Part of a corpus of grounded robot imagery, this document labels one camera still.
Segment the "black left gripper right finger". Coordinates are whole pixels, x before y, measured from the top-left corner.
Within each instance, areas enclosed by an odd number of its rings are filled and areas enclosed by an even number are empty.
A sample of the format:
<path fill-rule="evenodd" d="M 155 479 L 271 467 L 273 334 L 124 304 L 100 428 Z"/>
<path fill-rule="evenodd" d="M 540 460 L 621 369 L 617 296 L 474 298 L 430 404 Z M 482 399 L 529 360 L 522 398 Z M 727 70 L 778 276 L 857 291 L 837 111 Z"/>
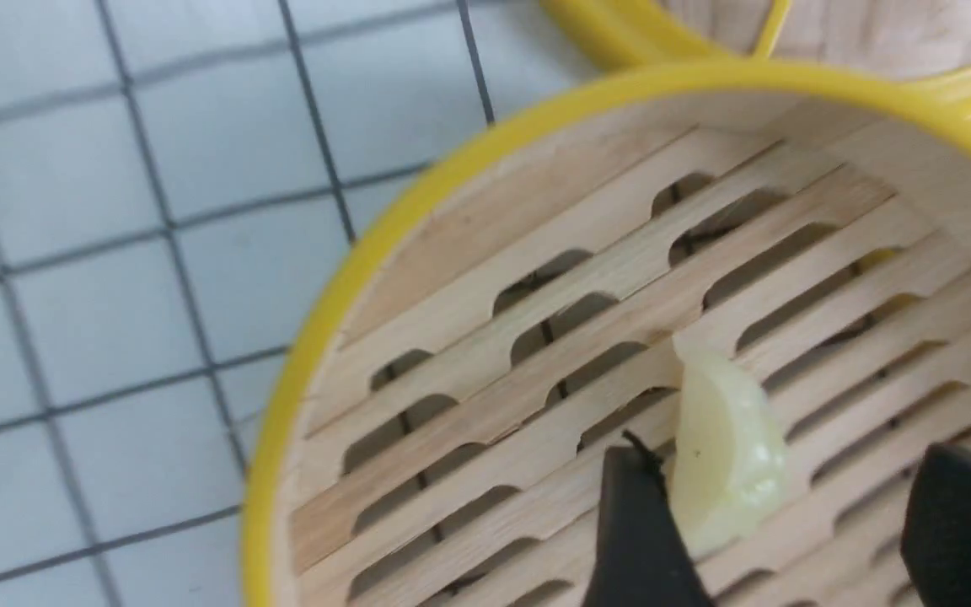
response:
<path fill-rule="evenodd" d="M 934 444 L 910 489 L 900 554 L 925 606 L 971 606 L 971 450 Z"/>

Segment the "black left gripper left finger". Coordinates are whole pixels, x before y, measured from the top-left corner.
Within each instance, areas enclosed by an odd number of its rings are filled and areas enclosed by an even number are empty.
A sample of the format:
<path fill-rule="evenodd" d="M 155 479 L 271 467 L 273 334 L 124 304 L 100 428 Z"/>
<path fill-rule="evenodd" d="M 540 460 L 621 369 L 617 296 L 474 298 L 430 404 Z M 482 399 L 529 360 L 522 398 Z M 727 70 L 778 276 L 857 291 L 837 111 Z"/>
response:
<path fill-rule="evenodd" d="M 668 503 L 663 458 L 631 430 L 604 453 L 583 606 L 712 606 Z"/>

